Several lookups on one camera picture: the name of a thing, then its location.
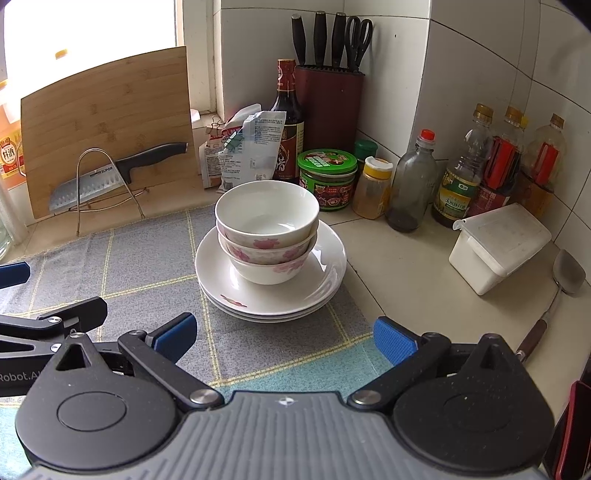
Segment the blue gripper pad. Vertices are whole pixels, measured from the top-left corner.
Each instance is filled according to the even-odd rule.
[[[146,343],[172,363],[187,353],[197,339],[197,320],[192,313],[182,313],[146,337]]]
[[[393,366],[418,350],[419,338],[387,317],[380,317],[374,323],[375,346]]]
[[[30,276],[31,269],[27,262],[0,265],[0,288],[26,283]]]

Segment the white bowl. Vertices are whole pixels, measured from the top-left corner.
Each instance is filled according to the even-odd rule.
[[[220,233],[235,244],[263,250],[303,242],[319,212],[318,200],[308,190],[275,180],[238,185],[216,203]]]
[[[216,222],[217,231],[220,232],[219,222]],[[221,235],[219,241],[230,254],[246,263],[255,265],[277,265],[280,263],[289,262],[302,256],[302,254],[308,248],[308,244],[312,237],[315,236],[318,230],[318,220],[315,221],[312,226],[312,232],[308,237],[298,244],[292,245],[291,247],[275,248],[272,250],[260,250],[258,248],[243,247],[242,245],[235,244],[231,240],[228,240],[225,236]]]
[[[258,283],[259,285],[277,285],[295,277],[304,266],[304,263],[306,263],[306,259],[314,248],[317,238],[318,234],[315,233],[312,240],[310,240],[305,253],[295,260],[279,265],[255,265],[234,258],[225,248],[221,233],[217,234],[217,240],[220,243],[220,247],[222,247],[224,253],[229,257],[230,262],[234,265],[236,270],[238,270],[238,273],[245,279],[250,280],[253,283]]]

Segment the scissors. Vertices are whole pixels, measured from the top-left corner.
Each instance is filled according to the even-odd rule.
[[[347,66],[352,72],[359,71],[363,55],[367,51],[374,34],[374,24],[371,20],[361,21],[352,16],[345,27],[345,50],[347,52]]]

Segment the blue rubber pad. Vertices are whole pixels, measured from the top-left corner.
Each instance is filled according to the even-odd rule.
[[[393,366],[406,360],[418,350],[416,339],[396,330],[393,325],[381,318],[374,323],[374,342]]]
[[[26,283],[30,276],[31,268],[27,262],[0,265],[0,288]]]
[[[193,346],[196,339],[197,320],[192,314],[186,313],[184,318],[154,338],[152,348],[176,363]]]

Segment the green lid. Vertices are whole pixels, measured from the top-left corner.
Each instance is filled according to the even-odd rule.
[[[375,157],[378,152],[378,144],[371,140],[357,140],[355,142],[355,157],[365,161],[367,157]]]
[[[297,164],[313,173],[338,175],[354,171],[357,168],[357,158],[342,150],[317,148],[300,153]]]

